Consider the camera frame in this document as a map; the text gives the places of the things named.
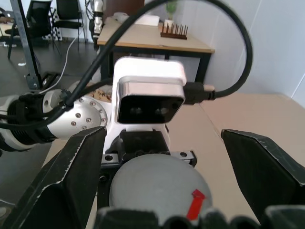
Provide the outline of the wooden table with black frame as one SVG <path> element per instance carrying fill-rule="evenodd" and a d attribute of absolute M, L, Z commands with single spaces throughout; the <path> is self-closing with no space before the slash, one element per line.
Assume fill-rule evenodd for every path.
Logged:
<path fill-rule="evenodd" d="M 100 64 L 101 77 L 108 78 L 113 75 L 114 58 L 116 53 L 148 54 L 170 57 L 199 58 L 199 65 L 195 75 L 195 82 L 204 82 L 205 74 L 211 55 L 215 52 L 204 42 L 188 34 L 186 40 L 161 37 L 162 25 L 132 25 L 119 39 L 110 53 Z"/>

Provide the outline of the green plant in white pot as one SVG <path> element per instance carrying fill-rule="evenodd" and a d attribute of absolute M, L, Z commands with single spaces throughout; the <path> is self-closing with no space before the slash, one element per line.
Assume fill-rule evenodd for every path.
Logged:
<path fill-rule="evenodd" d="M 165 10 L 166 10 L 167 18 L 164 20 L 164 24 L 169 29 L 174 24 L 173 16 L 174 16 L 174 14 L 176 12 L 176 9 L 177 9 L 177 1 L 176 0 L 169 1 L 165 5 Z"/>

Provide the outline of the brown wooden peg rack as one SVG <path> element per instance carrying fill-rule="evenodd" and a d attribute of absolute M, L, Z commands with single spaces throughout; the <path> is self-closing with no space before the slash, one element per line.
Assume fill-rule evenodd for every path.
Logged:
<path fill-rule="evenodd" d="M 162 24 L 160 36 L 163 38 L 172 38 L 187 40 L 188 26 L 178 24 Z"/>

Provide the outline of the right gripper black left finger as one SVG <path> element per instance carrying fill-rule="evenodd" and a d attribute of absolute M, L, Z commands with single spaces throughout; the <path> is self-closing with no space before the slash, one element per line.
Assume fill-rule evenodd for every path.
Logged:
<path fill-rule="evenodd" d="M 85 229 L 99 183 L 104 127 L 80 131 L 38 173 L 3 229 Z"/>

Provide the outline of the grey jar lid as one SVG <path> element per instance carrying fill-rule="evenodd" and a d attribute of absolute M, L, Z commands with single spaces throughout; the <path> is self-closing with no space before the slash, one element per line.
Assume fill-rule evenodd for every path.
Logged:
<path fill-rule="evenodd" d="M 171 217 L 186 217 L 194 191 L 204 199 L 196 218 L 213 206 L 213 198 L 202 175 L 191 165 L 173 156 L 151 154 L 125 163 L 115 174 L 110 188 L 109 205 L 114 208 L 152 211 L 159 225 Z"/>

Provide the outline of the white flat box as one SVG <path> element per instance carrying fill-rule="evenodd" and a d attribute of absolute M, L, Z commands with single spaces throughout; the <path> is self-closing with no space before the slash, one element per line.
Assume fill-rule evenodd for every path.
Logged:
<path fill-rule="evenodd" d="M 157 15 L 145 14 L 141 16 L 134 24 L 145 26 L 158 26 L 160 17 Z"/>

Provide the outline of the grey metal frame post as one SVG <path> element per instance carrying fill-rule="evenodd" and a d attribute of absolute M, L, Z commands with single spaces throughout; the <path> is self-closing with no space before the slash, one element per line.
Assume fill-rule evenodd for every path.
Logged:
<path fill-rule="evenodd" d="M 25 76 L 28 87 L 30 90 L 40 90 L 42 86 L 41 76 L 36 65 L 36 60 L 30 41 L 30 35 L 28 32 L 28 26 L 26 23 L 22 2 L 21 0 L 10 0 L 10 3 L 14 13 L 14 20 L 17 24 L 20 40 L 22 43 L 26 66 L 29 72 Z"/>

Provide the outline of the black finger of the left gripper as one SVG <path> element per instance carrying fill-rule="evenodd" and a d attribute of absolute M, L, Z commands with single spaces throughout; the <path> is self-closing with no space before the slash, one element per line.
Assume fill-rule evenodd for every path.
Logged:
<path fill-rule="evenodd" d="M 111 183 L 116 174 L 116 168 L 102 168 L 97 189 L 97 209 L 108 207 Z"/>

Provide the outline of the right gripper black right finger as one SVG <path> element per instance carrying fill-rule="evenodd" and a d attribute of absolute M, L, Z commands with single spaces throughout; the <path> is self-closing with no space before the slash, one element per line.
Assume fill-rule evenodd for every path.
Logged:
<path fill-rule="evenodd" d="M 305 167 L 272 139 L 251 132 L 221 132 L 238 186 L 256 218 L 269 206 L 305 205 Z"/>

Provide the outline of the black office chair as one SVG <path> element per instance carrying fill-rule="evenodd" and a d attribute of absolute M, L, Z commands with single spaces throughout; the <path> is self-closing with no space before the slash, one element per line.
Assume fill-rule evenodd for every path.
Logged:
<path fill-rule="evenodd" d="M 84 21 L 79 0 L 56 0 L 56 9 L 54 13 L 58 15 L 58 21 L 52 20 L 53 28 L 75 29 L 84 33 L 84 42 L 87 43 Z"/>
<path fill-rule="evenodd" d="M 26 15 L 27 32 L 30 39 L 50 35 L 52 38 L 53 45 L 56 46 L 59 55 L 61 55 L 58 45 L 55 44 L 55 39 L 51 31 L 51 23 L 49 17 L 50 11 L 51 1 L 31 0 Z M 12 27 L 5 31 L 6 34 L 10 35 L 8 50 L 8 59 L 10 59 L 14 37 L 21 37 L 21 35 L 19 33 L 16 20 L 14 19 L 15 17 L 13 15 L 13 12 L 5 11 L 3 14 L 6 18 L 13 20 Z"/>

